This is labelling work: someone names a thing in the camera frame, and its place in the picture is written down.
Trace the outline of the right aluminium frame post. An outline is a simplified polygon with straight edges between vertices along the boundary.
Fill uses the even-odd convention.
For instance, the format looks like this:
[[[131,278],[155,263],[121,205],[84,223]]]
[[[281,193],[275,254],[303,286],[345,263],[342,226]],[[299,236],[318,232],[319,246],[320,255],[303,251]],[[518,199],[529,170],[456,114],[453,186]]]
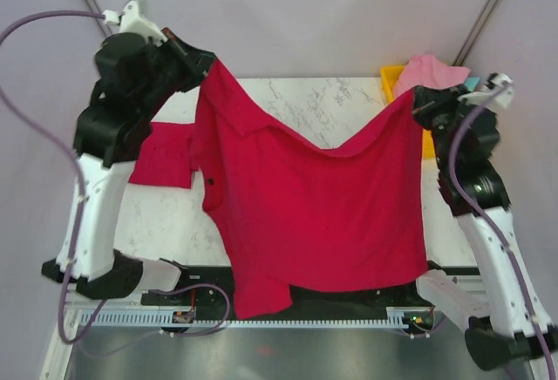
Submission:
[[[501,1],[502,0],[486,0],[484,2],[478,16],[473,21],[473,25],[468,31],[464,42],[460,46],[457,55],[453,60],[453,66],[465,65],[466,60],[469,58],[473,48],[478,43],[480,36],[487,27]]]

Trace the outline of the light blue t-shirt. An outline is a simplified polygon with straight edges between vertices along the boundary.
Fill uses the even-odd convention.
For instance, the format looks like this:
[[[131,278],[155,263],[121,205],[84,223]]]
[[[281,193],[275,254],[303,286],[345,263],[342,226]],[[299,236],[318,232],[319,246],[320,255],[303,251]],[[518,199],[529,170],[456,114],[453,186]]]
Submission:
[[[477,85],[479,84],[479,81],[479,77],[469,77],[465,80],[464,86],[467,88],[468,91],[474,92]]]

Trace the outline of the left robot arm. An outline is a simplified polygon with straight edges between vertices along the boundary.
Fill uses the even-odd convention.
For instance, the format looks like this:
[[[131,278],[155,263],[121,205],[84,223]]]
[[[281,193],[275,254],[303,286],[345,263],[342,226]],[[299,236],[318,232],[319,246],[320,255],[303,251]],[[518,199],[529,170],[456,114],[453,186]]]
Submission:
[[[71,220],[58,256],[42,276],[92,300],[120,299],[158,290],[172,304],[191,295],[178,266],[131,257],[114,247],[126,185],[152,132],[151,121],[176,92],[189,92],[207,76],[216,56],[186,44],[168,28],[161,37],[121,32],[94,56],[99,80],[79,114],[70,158],[78,176]]]

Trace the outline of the yellow plastic tray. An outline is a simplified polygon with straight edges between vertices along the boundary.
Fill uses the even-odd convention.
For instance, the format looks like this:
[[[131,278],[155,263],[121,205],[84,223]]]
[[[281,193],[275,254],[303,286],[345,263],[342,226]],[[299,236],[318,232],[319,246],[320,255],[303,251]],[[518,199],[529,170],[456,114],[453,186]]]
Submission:
[[[398,82],[399,76],[404,68],[405,67],[402,64],[387,65],[380,68],[382,91],[387,104],[392,103],[395,99],[395,84]],[[433,159],[434,157],[435,149],[432,141],[432,135],[427,130],[424,130],[422,137],[422,158]]]

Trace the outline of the red t-shirt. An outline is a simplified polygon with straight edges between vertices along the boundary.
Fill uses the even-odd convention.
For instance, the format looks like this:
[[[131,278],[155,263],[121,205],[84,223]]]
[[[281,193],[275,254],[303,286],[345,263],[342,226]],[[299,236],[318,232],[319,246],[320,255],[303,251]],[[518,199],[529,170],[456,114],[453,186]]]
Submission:
[[[152,123],[152,133],[142,144],[129,183],[150,187],[190,189],[190,144],[193,124]]]
[[[223,240],[241,319],[292,304],[290,290],[343,293],[427,270],[422,130],[404,93],[341,146],[322,149],[266,113],[227,67],[201,84],[190,156]]]

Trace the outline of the pink t-shirt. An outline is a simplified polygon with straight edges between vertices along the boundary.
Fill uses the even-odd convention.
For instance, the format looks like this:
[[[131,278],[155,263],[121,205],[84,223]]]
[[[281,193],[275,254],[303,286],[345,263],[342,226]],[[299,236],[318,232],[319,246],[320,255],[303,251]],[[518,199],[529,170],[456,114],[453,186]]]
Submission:
[[[432,89],[446,89],[463,84],[471,70],[465,66],[450,66],[432,54],[412,57],[399,74],[394,85],[395,98],[417,85]]]

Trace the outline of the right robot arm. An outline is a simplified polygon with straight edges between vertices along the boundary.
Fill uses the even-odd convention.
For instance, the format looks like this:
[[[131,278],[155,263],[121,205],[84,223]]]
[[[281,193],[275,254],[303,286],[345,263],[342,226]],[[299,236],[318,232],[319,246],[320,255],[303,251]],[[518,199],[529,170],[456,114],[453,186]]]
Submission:
[[[491,104],[507,107],[514,87],[505,79],[480,92],[464,85],[412,89],[412,116],[431,132],[439,191],[470,245],[486,302],[479,302],[442,270],[410,275],[399,283],[412,305],[427,300],[464,334],[476,365],[494,370],[542,360],[546,379],[557,377],[557,324],[541,305],[514,232],[510,199],[490,158],[500,141]]]

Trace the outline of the folded red t-shirt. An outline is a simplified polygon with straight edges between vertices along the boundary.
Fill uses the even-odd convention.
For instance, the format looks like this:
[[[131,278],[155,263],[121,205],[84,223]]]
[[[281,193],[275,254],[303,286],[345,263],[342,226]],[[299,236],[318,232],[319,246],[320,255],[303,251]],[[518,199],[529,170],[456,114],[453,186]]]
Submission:
[[[142,144],[129,183],[150,187],[190,189],[190,144],[193,124],[152,123],[152,133]]]

